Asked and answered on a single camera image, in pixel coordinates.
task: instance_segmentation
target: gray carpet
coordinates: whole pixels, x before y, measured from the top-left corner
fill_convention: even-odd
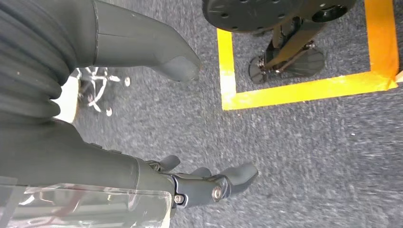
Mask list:
[[[103,104],[114,108],[112,117],[79,110],[75,126],[83,138],[146,160],[178,155],[178,171],[204,166],[218,172],[243,162],[260,171],[244,194],[178,211],[173,228],[403,227],[402,88],[224,112],[216,32],[202,15],[201,0],[110,2],[173,26],[204,68],[200,80],[188,84],[144,67],[115,70],[130,76],[132,86],[109,88]],[[403,0],[395,6],[402,54]],[[239,92],[259,88],[247,79],[246,67],[269,39],[234,36]],[[316,77],[367,71],[366,39],[359,1],[315,39],[327,57]]]

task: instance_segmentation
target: robotic leg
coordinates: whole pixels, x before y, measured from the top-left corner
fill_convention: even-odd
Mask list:
[[[0,227],[10,220],[13,227],[37,227],[32,224],[40,219],[27,221],[27,216],[39,212],[51,217],[43,227],[67,224],[81,212],[74,217],[78,227],[118,216],[89,213],[101,209],[96,203],[77,209],[89,200],[80,192],[62,208],[44,207],[53,202],[44,199],[44,192],[57,188],[92,186],[99,194],[135,190],[144,197],[150,191],[166,192],[173,197],[168,201],[173,216],[177,207],[218,202],[242,192],[256,178],[258,171],[250,164],[215,176],[206,168],[169,173],[179,164],[177,157],[145,162],[106,151],[84,142],[72,125],[53,119],[60,110],[50,99],[60,96],[60,86],[76,68],[148,66],[175,81],[196,78],[200,61],[171,27],[97,0],[2,0],[0,28],[0,185],[20,187],[12,192],[0,188],[0,195],[6,195],[0,197]],[[33,188],[41,189],[39,196],[31,194]],[[109,206],[111,195],[105,199]],[[30,213],[23,208],[37,200],[39,208]],[[132,214],[132,222],[108,227],[132,227],[161,212],[160,205],[133,197],[126,209],[133,202],[147,211]]]

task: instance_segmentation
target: metal stand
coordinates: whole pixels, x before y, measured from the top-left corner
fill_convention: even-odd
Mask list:
[[[324,55],[312,39],[326,25],[345,15],[355,0],[203,0],[205,18],[214,26],[238,33],[273,38],[264,55],[253,58],[249,76],[253,83],[291,77],[314,76],[325,66]]]
[[[93,107],[99,113],[105,112],[107,116],[112,116],[112,108],[108,107],[102,110],[98,102],[105,94],[105,89],[109,82],[121,83],[122,80],[114,75],[110,75],[107,67],[78,68],[76,71],[78,72],[77,78],[81,82],[78,93],[79,100],[88,107]],[[129,87],[131,79],[126,77],[124,83],[126,87]]]

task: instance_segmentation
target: hole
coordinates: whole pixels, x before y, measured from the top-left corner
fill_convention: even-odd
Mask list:
[[[342,5],[334,5],[325,9],[319,10],[314,14],[312,20],[314,22],[325,23],[345,15],[348,12],[347,7]]]

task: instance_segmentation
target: bolt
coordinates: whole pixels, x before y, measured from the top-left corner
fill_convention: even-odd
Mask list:
[[[213,192],[211,193],[211,196],[213,197],[214,202],[218,202],[221,200],[222,197],[222,189],[220,186],[217,186],[213,189]]]
[[[185,197],[183,195],[175,195],[174,201],[177,204],[181,204],[185,201]]]
[[[310,42],[305,45],[305,48],[315,48],[315,44],[313,42]]]

